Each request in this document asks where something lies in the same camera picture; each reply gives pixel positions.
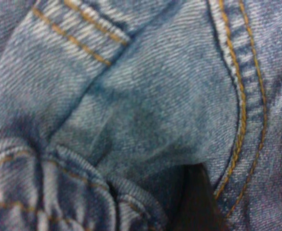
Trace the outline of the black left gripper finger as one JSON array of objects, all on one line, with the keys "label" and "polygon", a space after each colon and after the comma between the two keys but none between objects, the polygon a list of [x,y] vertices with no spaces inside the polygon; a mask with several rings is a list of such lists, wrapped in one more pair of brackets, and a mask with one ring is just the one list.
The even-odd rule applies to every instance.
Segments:
[{"label": "black left gripper finger", "polygon": [[186,181],[173,230],[226,231],[228,225],[215,201],[205,166],[191,165],[185,170]]}]

